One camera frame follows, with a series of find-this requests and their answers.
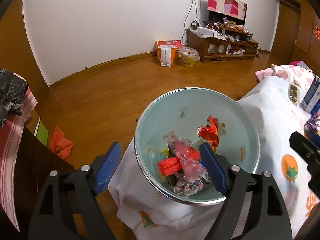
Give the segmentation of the purple snack wrapper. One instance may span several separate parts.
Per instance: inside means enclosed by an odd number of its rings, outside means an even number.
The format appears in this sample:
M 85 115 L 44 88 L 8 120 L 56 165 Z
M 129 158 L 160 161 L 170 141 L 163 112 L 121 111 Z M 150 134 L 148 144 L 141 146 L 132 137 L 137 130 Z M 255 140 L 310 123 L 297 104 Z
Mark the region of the purple snack wrapper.
M 319 113 L 315 113 L 310 117 L 310 119 L 304 125 L 305 137 L 310 139 L 313 134 L 319 135 L 319 122 Z

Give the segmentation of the red foil wrapper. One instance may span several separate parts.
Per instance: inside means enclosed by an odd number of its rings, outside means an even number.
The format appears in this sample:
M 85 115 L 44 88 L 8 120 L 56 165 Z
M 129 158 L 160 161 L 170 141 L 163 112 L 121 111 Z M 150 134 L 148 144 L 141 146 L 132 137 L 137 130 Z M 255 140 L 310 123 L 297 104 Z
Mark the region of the red foil wrapper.
M 217 118 L 214 118 L 211 115 L 208 116 L 207 125 L 200 125 L 197 129 L 197 135 L 208 142 L 215 153 L 220 142 Z

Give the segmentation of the pink plastic wrapper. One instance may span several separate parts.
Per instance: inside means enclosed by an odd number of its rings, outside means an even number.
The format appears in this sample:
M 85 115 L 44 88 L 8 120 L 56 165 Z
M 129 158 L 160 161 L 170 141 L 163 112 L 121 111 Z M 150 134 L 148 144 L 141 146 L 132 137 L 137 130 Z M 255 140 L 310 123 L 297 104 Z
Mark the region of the pink plastic wrapper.
M 180 151 L 184 147 L 192 147 L 192 141 L 189 139 L 181 139 L 177 136 L 173 136 L 168 139 L 169 148 L 173 150 L 173 152 L 178 156 L 178 151 Z M 187 180 L 190 182 L 194 182 L 200 175 L 204 175 L 206 173 L 206 169 L 200 164 L 199 160 L 186 159 L 186 157 L 179 157 L 182 165 L 182 170 Z

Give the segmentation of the red mesh net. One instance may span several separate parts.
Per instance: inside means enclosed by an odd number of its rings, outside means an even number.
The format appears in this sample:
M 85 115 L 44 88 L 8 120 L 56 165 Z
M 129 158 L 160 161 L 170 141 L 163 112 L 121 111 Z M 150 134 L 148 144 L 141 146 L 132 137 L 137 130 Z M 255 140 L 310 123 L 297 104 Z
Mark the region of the red mesh net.
M 167 159 L 159 161 L 157 163 L 157 169 L 164 177 L 168 177 L 183 169 L 179 157 L 186 157 L 187 160 L 200 159 L 200 152 L 189 146 L 178 151 L 178 156 L 170 148 L 168 148 L 166 151 L 163 151 L 163 153 L 167 156 Z

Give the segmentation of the light blue trash bin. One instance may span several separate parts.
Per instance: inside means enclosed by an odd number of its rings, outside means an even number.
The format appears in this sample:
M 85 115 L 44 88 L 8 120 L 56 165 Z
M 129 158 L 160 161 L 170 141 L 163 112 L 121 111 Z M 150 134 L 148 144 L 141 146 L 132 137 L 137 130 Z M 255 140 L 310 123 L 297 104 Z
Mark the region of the light blue trash bin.
M 153 100 L 137 122 L 134 147 L 142 174 L 159 193 L 182 204 L 211 206 L 225 200 L 213 184 L 192 196 L 180 196 L 157 169 L 157 163 L 166 158 L 162 151 L 171 138 L 185 139 L 194 147 L 203 142 L 196 130 L 208 124 L 209 116 L 218 123 L 217 154 L 246 172 L 256 172 L 260 161 L 257 129 L 242 107 L 222 93 L 200 87 L 169 91 Z

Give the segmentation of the tall white milk carton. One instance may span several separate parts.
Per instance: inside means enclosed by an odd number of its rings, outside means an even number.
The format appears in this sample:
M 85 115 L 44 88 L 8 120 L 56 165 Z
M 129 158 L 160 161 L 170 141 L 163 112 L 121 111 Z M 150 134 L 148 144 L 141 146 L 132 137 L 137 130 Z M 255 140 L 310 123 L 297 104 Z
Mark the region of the tall white milk carton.
M 300 105 L 304 111 L 311 115 L 316 114 L 319 111 L 319 98 L 320 98 L 320 80 L 318 76 L 315 76 L 309 90 L 301 101 Z

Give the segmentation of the dark green gold wrapper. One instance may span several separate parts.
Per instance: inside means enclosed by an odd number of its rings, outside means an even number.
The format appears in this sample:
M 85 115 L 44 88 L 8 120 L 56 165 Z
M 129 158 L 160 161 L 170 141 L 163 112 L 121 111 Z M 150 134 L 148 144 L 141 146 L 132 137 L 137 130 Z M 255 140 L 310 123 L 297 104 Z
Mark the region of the dark green gold wrapper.
M 298 102 L 299 102 L 299 88 L 294 85 L 294 84 L 290 84 L 289 87 L 289 99 L 290 101 L 297 106 Z

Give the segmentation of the orange cloth on floor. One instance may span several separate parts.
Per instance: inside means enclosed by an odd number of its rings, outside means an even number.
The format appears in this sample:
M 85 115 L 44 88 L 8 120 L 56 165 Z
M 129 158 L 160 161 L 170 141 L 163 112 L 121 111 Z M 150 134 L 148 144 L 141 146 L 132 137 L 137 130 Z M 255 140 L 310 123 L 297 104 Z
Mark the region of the orange cloth on floor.
M 65 137 L 59 125 L 56 125 L 48 148 L 62 160 L 69 162 L 74 142 Z

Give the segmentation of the fruit print tablecloth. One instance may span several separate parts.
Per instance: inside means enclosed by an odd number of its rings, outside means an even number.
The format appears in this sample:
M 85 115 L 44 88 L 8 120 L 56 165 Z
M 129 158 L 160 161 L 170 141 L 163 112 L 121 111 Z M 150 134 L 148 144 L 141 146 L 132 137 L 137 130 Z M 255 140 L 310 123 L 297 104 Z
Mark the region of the fruit print tablecloth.
M 309 118 L 289 100 L 289 83 L 270 76 L 248 92 L 239 104 L 256 126 L 261 159 L 258 173 L 270 171 L 283 195 L 292 233 L 296 235 L 318 203 L 308 187 L 306 162 L 289 145 Z M 160 194 L 143 176 L 130 143 L 108 186 L 118 206 L 117 217 L 137 239 L 203 239 L 221 204 L 190 206 Z

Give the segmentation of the green book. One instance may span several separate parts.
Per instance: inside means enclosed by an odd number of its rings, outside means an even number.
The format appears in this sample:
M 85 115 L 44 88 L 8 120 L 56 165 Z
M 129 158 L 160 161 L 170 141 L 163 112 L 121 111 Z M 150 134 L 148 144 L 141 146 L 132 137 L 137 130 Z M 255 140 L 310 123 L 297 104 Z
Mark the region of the green book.
M 43 122 L 41 121 L 41 118 L 39 117 L 37 124 L 36 124 L 36 127 L 35 127 L 35 131 L 34 131 L 35 137 L 44 146 L 47 146 L 48 134 L 49 134 L 48 129 L 46 129 Z

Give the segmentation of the pink striped cloth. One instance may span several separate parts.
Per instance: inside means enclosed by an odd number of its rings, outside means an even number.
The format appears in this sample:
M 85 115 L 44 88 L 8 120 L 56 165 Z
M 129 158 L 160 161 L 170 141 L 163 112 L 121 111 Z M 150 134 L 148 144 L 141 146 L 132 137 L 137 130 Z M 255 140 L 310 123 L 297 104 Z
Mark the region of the pink striped cloth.
M 17 152 L 20 146 L 24 125 L 37 100 L 28 87 L 24 96 L 22 115 L 7 116 L 1 128 L 1 207 L 16 230 L 19 230 L 14 204 L 14 173 Z

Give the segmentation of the brown wooden wardrobe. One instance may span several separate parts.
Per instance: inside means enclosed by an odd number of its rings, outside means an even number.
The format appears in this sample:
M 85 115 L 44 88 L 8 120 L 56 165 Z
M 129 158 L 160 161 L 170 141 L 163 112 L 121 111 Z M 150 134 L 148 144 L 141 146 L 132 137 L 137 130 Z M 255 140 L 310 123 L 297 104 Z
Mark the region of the brown wooden wardrobe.
M 278 0 L 279 12 L 271 54 L 281 63 L 304 61 L 319 69 L 319 17 L 308 0 Z

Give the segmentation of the red paper wardrobe decoration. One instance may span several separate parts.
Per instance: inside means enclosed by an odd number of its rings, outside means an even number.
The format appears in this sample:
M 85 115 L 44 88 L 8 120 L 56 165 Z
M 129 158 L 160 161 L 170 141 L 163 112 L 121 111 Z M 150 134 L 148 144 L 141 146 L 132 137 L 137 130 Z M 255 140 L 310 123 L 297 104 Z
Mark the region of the red paper wardrobe decoration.
M 313 30 L 314 36 L 315 38 L 317 38 L 317 40 L 320 40 L 320 27 L 316 26 L 315 29 Z

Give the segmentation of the wooden tv cabinet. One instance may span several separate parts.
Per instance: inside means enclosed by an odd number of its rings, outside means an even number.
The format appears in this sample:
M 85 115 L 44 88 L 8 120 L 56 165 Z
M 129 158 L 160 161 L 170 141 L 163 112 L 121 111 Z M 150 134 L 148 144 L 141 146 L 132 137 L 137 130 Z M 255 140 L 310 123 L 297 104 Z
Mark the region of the wooden tv cabinet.
M 205 23 L 203 27 L 217 31 L 217 37 L 200 38 L 197 28 L 187 32 L 187 46 L 199 53 L 201 62 L 251 60 L 257 56 L 259 42 L 252 33 L 218 23 Z

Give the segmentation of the black plastic bag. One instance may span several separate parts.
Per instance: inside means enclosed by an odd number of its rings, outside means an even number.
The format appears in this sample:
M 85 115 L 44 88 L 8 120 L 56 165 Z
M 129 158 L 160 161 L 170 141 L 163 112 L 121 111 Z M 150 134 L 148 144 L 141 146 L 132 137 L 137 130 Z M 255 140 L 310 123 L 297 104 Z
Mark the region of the black plastic bag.
M 9 114 L 22 115 L 24 96 L 28 86 L 24 79 L 1 68 L 1 128 L 4 127 Z

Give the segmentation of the yellow bucket in plastic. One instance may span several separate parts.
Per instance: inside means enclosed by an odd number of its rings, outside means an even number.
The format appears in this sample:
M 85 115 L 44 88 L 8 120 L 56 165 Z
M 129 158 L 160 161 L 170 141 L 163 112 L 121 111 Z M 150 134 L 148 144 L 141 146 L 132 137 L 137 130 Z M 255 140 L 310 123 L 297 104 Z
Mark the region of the yellow bucket in plastic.
M 191 68 L 197 61 L 200 61 L 199 53 L 190 47 L 182 47 L 178 51 L 178 58 L 180 65 L 183 67 Z

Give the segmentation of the white box on cabinet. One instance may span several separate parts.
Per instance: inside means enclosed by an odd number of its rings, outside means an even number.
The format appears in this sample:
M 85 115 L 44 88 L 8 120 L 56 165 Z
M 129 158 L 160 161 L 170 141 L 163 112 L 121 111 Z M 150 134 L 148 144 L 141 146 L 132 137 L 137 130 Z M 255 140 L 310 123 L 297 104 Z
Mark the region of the white box on cabinet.
M 217 31 L 213 29 L 208 29 L 205 27 L 198 27 L 196 29 L 196 35 L 200 38 L 217 37 Z

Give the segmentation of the pink cloth covered tv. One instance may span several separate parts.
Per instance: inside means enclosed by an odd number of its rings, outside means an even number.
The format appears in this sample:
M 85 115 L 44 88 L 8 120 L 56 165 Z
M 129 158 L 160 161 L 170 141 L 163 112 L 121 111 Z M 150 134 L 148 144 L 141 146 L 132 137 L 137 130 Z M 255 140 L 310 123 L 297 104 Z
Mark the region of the pink cloth covered tv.
M 244 25 L 247 3 L 240 0 L 207 0 L 208 21 L 223 23 L 224 18 Z

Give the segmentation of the orange white paper bag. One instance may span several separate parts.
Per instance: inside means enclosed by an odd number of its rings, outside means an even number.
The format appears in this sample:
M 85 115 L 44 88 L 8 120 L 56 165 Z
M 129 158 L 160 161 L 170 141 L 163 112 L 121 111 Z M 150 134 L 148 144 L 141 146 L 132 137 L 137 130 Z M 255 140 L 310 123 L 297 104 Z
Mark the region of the orange white paper bag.
M 156 41 L 156 54 L 162 67 L 171 67 L 182 47 L 180 40 Z

